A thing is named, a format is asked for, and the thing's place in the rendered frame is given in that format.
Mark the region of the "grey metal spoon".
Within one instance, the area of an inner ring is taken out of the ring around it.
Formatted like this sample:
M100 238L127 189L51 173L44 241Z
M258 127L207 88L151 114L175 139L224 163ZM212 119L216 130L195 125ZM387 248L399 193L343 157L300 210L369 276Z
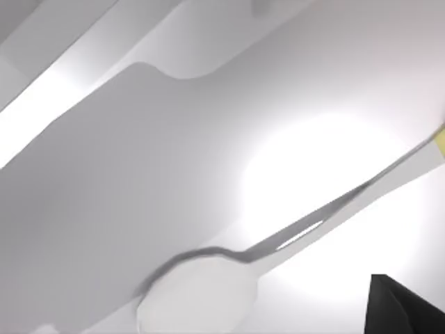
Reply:
M174 256L151 276L136 308L138 334L222 334L251 311L259 280L388 193L445 165L435 130L394 163L247 250L222 247Z

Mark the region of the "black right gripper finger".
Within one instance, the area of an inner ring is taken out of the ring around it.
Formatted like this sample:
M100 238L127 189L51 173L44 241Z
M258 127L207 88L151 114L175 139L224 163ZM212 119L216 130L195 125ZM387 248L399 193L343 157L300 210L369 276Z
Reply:
M445 312L390 276L373 274L364 334L445 334Z

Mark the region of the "flat yellow square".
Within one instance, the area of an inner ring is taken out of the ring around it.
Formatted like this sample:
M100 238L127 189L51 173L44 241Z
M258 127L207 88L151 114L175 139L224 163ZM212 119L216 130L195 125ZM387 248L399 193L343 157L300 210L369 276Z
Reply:
M445 158L445 125L434 135L434 142L443 158Z

